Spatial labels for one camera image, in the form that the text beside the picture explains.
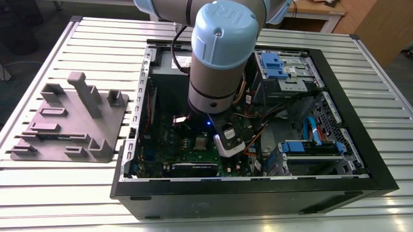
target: blue joint cap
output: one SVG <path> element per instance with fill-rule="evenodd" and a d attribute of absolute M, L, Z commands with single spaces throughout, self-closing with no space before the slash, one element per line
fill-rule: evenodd
<path fill-rule="evenodd" d="M 135 2 L 138 9 L 142 12 L 145 12 L 150 15 L 154 14 L 154 15 L 157 15 L 158 18 L 161 18 L 157 11 L 155 11 L 153 0 L 134 0 L 134 2 Z"/>
<path fill-rule="evenodd" d="M 249 59 L 260 25 L 252 10 L 234 1 L 206 4 L 198 14 L 191 37 L 193 52 L 210 68 L 229 70 Z"/>
<path fill-rule="evenodd" d="M 281 7 L 280 11 L 277 12 L 274 17 L 266 23 L 280 24 L 282 22 L 282 19 L 284 19 L 286 13 L 289 12 L 289 7 L 290 7 L 292 3 L 293 3 L 293 0 L 285 0 L 284 6 Z"/>

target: blue latch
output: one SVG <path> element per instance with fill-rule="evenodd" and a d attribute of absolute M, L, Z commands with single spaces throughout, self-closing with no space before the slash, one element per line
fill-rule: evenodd
<path fill-rule="evenodd" d="M 292 152 L 304 152 L 302 142 L 288 142 Z"/>
<path fill-rule="evenodd" d="M 262 65 L 269 79 L 288 79 L 289 74 L 284 71 L 284 62 L 280 60 L 278 54 L 262 53 Z"/>
<path fill-rule="evenodd" d="M 336 146 L 337 146 L 338 154 L 342 154 L 344 153 L 344 145 L 342 145 L 342 143 L 337 142 Z"/>

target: computer chassis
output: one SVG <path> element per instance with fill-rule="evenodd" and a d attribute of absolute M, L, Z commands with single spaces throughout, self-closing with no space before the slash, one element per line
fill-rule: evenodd
<path fill-rule="evenodd" d="M 175 49 L 177 55 L 191 56 L 189 43 L 181 43 Z M 264 70 L 264 64 L 254 61 L 254 56 L 272 52 L 281 57 L 284 52 L 288 53 L 288 56 L 305 54 L 301 59 L 308 62 L 306 68 L 314 73 L 313 82 L 322 92 L 314 98 L 300 100 L 289 111 L 294 115 L 294 122 L 302 122 L 309 115 L 320 123 L 322 122 L 324 131 L 329 131 L 329 139 L 344 144 L 348 158 L 344 159 L 340 171 L 334 171 L 332 175 L 294 175 L 289 170 L 280 169 L 280 171 L 269 170 L 274 174 L 273 176 L 266 172 L 261 176 L 238 176 L 233 172 L 226 175 L 217 174 L 216 177 L 139 177 L 137 169 L 141 166 L 133 167 L 131 161 L 137 159 L 138 150 L 143 149 L 139 146 L 142 140 L 139 140 L 142 138 L 139 134 L 145 133 L 142 132 L 142 125 L 145 125 L 142 121 L 146 116 L 146 104 L 150 106 L 150 95 L 146 95 L 146 89 L 153 75 L 155 76 L 159 72 L 159 69 L 151 65 L 162 53 L 163 62 L 169 60 L 162 66 L 174 66 L 169 50 L 170 42 L 149 41 L 137 90 L 137 107 L 130 123 L 131 132 L 119 152 L 114 175 L 111 198 L 122 202 L 137 218 L 205 218 L 326 213 L 363 198 L 377 197 L 399 189 L 321 50 L 273 46 L 257 46 L 256 53 L 252 55 L 253 60 L 249 61 L 246 67 L 246 72 L 258 72 L 257 69 L 261 69 L 260 72 L 265 79 L 264 82 L 257 82 L 257 78 L 254 79 L 250 90 L 256 90 L 256 96 L 250 98 L 250 101 L 260 103 L 261 94 L 266 95 L 270 102 L 272 99 L 280 97 L 277 93 L 272 92 L 274 80 L 265 77 L 268 71 Z M 288 74 L 289 78 L 297 78 L 300 82 L 308 81 L 309 84 L 302 70 L 296 70 L 297 75 L 288 72 L 289 64 L 294 64 L 294 61 L 284 61 L 282 74 Z M 175 76 L 183 75 L 174 69 L 169 72 Z M 266 86 L 266 93 L 260 91 L 261 84 Z M 284 125 L 286 124 L 276 122 L 269 126 L 269 130 L 272 127 L 276 127 L 277 130 Z M 288 126 L 292 129 L 288 130 L 288 133 L 294 134 L 292 140 L 274 139 L 273 137 L 269 139 L 264 135 L 262 143 L 273 143 L 268 148 L 274 149 L 268 157 L 266 165 L 264 164 L 266 170 L 269 167 L 265 166 L 270 165 L 270 159 L 273 159 L 273 164 L 278 162 L 281 166 L 277 165 L 277 167 L 282 168 L 284 161 L 286 161 L 282 160 L 282 143 L 306 141 L 302 136 L 302 126 L 294 125 L 294 123 Z M 145 157 L 143 154 L 138 155 L 138 159 L 146 159 L 146 155 Z M 249 161 L 249 165 L 254 169 L 252 163 L 254 160 Z"/>

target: motherboard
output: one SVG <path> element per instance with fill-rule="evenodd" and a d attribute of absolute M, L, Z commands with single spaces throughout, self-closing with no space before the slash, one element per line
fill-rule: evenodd
<path fill-rule="evenodd" d="M 189 124 L 174 123 L 174 116 L 161 116 L 137 150 L 134 172 L 139 178 L 252 176 L 249 156 L 220 156 L 207 119 L 205 125 L 203 131 L 193 130 Z"/>

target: black cable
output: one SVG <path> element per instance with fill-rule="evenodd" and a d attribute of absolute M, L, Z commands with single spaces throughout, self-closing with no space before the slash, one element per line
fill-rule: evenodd
<path fill-rule="evenodd" d="M 177 43 L 177 40 L 178 40 L 181 34 L 183 33 L 183 31 L 185 31 L 186 29 L 187 29 L 187 26 L 183 26 L 182 29 L 181 29 L 181 31 L 179 31 L 178 34 L 175 35 L 175 38 L 174 38 L 173 43 L 171 43 L 171 46 L 170 46 L 170 51 L 171 51 L 171 53 L 173 53 L 174 63 L 175 63 L 175 65 L 177 65 L 179 71 L 183 72 L 183 73 L 186 73 L 186 74 L 189 74 L 189 67 L 182 68 L 182 66 L 181 66 L 181 64 L 179 64 L 179 62 L 178 62 L 177 56 L 175 56 L 175 43 Z"/>
<path fill-rule="evenodd" d="M 284 101 L 282 103 L 280 103 L 278 105 L 276 105 L 269 111 L 268 113 L 264 115 L 262 118 L 262 126 L 260 127 L 258 131 L 261 130 L 261 128 L 264 127 L 265 124 L 268 124 L 268 121 L 270 119 L 270 117 L 276 116 L 280 112 L 282 112 L 284 110 L 286 110 L 286 108 L 300 99 L 305 98 L 305 97 L 312 97 L 312 96 L 317 96 L 320 94 L 318 90 L 313 90 L 310 92 L 306 93 L 300 93 L 296 94 L 292 98 L 289 98 L 286 101 Z"/>
<path fill-rule="evenodd" d="M 294 4 L 293 18 L 297 18 L 297 11 L 298 11 L 298 9 L 297 9 L 297 3 L 296 3 L 294 0 L 293 0 L 293 4 Z"/>
<path fill-rule="evenodd" d="M 264 78 L 260 76 L 260 85 L 261 85 L 261 89 L 262 89 L 262 94 L 264 94 L 264 115 L 266 113 L 266 93 L 265 93 L 265 86 L 264 86 Z"/>
<path fill-rule="evenodd" d="M 261 164 L 261 169 L 257 169 L 257 173 L 254 173 L 256 176 L 262 176 L 264 175 L 264 152 L 262 152 L 262 147 L 261 147 L 261 136 L 256 140 L 256 154 L 257 154 L 257 161 Z"/>

